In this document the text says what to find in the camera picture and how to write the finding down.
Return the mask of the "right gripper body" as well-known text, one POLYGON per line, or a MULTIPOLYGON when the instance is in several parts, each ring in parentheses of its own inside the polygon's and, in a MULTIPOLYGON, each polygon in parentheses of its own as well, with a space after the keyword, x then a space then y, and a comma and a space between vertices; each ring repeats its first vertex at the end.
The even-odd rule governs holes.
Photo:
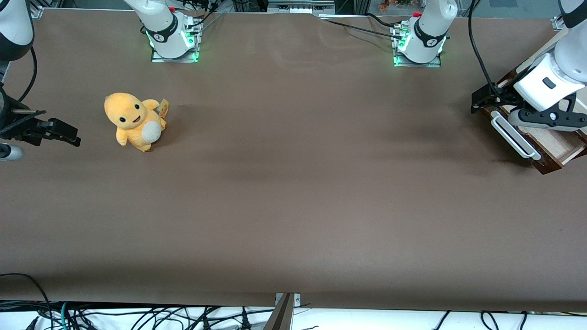
POLYGON ((0 87, 0 131, 4 131, 9 119, 9 97, 6 95, 3 86, 0 87))

